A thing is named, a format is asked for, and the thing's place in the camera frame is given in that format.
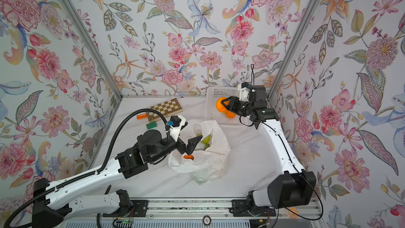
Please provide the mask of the white translucent plastic bag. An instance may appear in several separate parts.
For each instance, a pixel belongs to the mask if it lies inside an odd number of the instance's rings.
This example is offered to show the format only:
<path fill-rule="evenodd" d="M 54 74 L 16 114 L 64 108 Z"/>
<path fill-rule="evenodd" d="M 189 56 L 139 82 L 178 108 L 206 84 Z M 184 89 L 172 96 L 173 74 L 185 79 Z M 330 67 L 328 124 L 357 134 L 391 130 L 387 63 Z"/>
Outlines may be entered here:
<path fill-rule="evenodd" d="M 204 144 L 200 141 L 192 153 L 194 160 L 184 159 L 187 154 L 178 151 L 168 156 L 168 165 L 175 172 L 189 174 L 199 185 L 210 183 L 225 174 L 227 156 L 231 152 L 226 135 L 215 120 L 190 120 L 180 132 L 180 138 L 184 141 L 200 135 L 202 139 L 211 135 L 211 146 L 204 150 Z"/>

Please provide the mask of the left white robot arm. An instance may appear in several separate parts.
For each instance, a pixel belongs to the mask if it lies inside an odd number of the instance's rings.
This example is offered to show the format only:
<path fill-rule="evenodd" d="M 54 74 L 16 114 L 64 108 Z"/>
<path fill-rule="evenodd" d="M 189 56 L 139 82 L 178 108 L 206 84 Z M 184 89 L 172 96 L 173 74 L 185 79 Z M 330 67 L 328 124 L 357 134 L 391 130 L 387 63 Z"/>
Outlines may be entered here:
<path fill-rule="evenodd" d="M 52 189 L 33 204 L 32 227 L 53 228 L 64 220 L 89 214 L 124 216 L 134 209 L 126 190 L 117 190 L 104 195 L 88 195 L 89 192 L 114 182 L 129 179 L 156 164 L 173 151 L 191 155 L 202 136 L 184 143 L 179 137 L 163 138 L 157 130 L 149 130 L 138 136 L 135 145 L 114 159 L 105 168 L 96 167 L 90 176 L 80 174 L 62 183 L 44 180 L 35 186 L 34 195 L 42 189 Z"/>

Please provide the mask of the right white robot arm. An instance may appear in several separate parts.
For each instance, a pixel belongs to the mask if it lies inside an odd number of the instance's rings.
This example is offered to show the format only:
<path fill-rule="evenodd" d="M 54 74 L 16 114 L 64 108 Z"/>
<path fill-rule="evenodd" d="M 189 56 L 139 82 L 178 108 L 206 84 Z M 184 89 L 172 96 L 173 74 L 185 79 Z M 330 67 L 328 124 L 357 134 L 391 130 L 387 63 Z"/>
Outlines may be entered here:
<path fill-rule="evenodd" d="M 265 88 L 244 82 L 238 91 L 238 97 L 219 98 L 217 110 L 248 118 L 270 148 L 271 161 L 275 164 L 275 176 L 269 185 L 248 193 L 248 206 L 280 209 L 308 205 L 315 192 L 316 176 L 305 171 L 294 155 L 278 114 L 267 105 Z"/>

